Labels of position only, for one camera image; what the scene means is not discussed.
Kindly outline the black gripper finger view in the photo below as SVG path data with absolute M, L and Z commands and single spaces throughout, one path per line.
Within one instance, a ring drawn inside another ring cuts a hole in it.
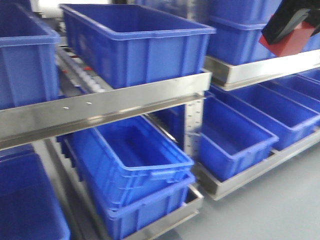
M 306 19 L 310 8 L 278 8 L 268 23 L 262 29 L 262 35 L 269 45 L 280 42 L 298 24 Z

